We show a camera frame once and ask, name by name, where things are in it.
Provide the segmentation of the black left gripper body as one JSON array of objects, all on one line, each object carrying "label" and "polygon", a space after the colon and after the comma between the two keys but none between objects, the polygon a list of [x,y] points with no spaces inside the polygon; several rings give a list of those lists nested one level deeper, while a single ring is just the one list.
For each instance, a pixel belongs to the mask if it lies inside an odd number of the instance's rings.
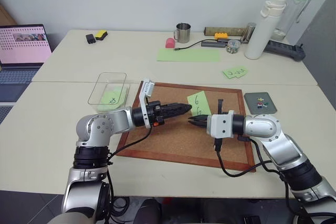
[{"label": "black left gripper body", "polygon": [[164,125],[164,110],[167,108],[167,104],[162,105],[160,101],[148,102],[146,105],[147,115],[149,119],[150,127],[156,127]]}]

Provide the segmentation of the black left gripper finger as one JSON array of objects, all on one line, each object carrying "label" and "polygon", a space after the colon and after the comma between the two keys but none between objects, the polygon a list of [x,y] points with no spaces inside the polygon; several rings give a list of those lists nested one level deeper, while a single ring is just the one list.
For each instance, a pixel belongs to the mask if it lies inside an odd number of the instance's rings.
[{"label": "black left gripper finger", "polygon": [[169,103],[165,105],[165,109],[171,112],[188,112],[192,106],[184,103]]},{"label": "black left gripper finger", "polygon": [[165,110],[165,119],[174,118],[190,111],[191,108],[170,108]]}]

